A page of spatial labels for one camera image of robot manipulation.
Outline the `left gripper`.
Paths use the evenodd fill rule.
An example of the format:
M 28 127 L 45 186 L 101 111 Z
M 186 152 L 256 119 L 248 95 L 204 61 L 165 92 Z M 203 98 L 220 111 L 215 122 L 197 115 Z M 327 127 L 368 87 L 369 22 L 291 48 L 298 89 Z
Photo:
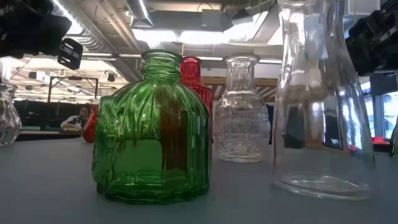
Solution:
M 78 70 L 83 46 L 63 39 L 72 22 L 52 14 L 53 9 L 51 1 L 1 0 L 1 57 L 58 55 L 59 64 Z

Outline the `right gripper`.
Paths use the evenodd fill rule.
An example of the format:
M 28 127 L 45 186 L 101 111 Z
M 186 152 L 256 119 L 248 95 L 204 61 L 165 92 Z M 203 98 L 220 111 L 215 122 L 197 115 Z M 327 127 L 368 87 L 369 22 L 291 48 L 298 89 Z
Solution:
M 378 70 L 397 69 L 397 0 L 388 0 L 379 10 L 360 18 L 345 39 L 359 76 Z

